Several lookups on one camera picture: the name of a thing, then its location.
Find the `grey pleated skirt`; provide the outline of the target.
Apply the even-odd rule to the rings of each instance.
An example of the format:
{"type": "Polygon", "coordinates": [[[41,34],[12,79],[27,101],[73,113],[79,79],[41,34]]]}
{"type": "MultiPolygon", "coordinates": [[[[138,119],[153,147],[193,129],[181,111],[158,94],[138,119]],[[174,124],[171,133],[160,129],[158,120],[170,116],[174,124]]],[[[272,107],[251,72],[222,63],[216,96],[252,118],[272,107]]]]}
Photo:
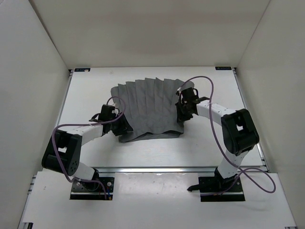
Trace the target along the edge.
{"type": "Polygon", "coordinates": [[[184,133],[184,123],[177,122],[177,89],[184,82],[180,79],[135,80],[118,84],[111,89],[114,103],[123,110],[127,122],[133,128],[119,136],[119,142],[178,138],[184,133]]]}

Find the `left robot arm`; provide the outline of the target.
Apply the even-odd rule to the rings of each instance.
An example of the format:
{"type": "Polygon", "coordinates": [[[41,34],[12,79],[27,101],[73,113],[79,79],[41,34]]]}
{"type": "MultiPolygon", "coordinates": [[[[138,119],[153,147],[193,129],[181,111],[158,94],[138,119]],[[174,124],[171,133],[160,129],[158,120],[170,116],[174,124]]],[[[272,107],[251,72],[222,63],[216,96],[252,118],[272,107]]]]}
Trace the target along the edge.
{"type": "Polygon", "coordinates": [[[42,158],[45,169],[64,174],[70,182],[77,180],[87,189],[99,186],[98,171],[80,162],[81,148],[88,142],[109,132],[121,136],[133,131],[127,118],[113,105],[104,104],[88,124],[65,124],[56,127],[42,158]]]}

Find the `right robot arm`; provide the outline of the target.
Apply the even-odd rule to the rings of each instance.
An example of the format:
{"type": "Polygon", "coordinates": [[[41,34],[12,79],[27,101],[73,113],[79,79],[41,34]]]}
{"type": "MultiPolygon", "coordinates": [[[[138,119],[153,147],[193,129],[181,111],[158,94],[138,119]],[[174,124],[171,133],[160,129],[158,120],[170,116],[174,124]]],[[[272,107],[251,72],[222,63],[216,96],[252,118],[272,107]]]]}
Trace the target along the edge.
{"type": "Polygon", "coordinates": [[[198,90],[187,88],[176,92],[179,96],[176,105],[177,122],[182,123],[193,115],[208,118],[210,124],[222,128],[226,151],[224,159],[215,169],[214,187],[225,191],[237,176],[237,170],[244,157],[259,143],[259,135],[248,110],[234,110],[212,103],[208,97],[199,97],[198,90]]]}

